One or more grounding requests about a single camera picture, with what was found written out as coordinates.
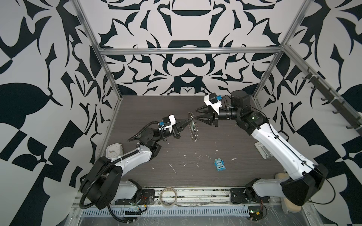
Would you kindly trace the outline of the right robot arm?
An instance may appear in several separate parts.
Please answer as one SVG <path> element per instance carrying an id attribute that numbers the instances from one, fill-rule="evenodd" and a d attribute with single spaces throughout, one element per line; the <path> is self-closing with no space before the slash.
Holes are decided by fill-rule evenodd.
<path id="1" fill-rule="evenodd" d="M 248 135 L 260 142 L 288 173 L 284 179 L 259 179 L 245 188 L 248 202 L 265 196 L 283 197 L 297 206 L 304 205 L 320 191 L 328 175 L 323 164 L 315 165 L 289 144 L 270 124 L 265 114 L 251 105 L 251 96 L 242 90 L 231 93 L 228 106 L 223 97 L 212 93 L 204 97 L 204 106 L 197 108 L 194 118 L 218 126 L 220 120 L 234 120 Z"/>

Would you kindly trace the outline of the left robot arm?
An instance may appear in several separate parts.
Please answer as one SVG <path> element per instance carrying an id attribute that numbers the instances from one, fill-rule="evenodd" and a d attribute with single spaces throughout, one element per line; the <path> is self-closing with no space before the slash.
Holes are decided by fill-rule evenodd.
<path id="1" fill-rule="evenodd" d="M 168 137 L 179 139 L 180 133 L 192 122 L 193 117 L 177 120 L 173 116 L 161 122 L 152 121 L 128 139 L 138 142 L 135 150 L 118 157 L 99 158 L 80 185 L 79 207 L 84 210 L 96 206 L 102 210 L 113 200 L 137 203 L 142 187 L 131 179 L 122 181 L 122 176 L 154 159 L 161 149 L 159 141 L 166 141 Z"/>

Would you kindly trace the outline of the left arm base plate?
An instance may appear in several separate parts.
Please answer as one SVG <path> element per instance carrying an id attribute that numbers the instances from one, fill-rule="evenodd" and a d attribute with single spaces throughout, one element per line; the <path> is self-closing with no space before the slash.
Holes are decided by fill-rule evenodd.
<path id="1" fill-rule="evenodd" d="M 148 205 L 155 202 L 155 189 L 142 189 L 136 192 L 132 199 L 118 199 L 115 201 L 115 205 Z"/>

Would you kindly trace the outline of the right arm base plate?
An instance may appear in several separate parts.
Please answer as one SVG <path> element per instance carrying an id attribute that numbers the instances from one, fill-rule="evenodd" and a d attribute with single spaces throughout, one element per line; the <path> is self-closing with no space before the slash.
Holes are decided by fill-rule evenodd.
<path id="1" fill-rule="evenodd" d="M 246 204 L 246 203 L 269 203 L 269 196 L 258 196 L 251 188 L 232 188 L 231 203 L 232 204 Z"/>

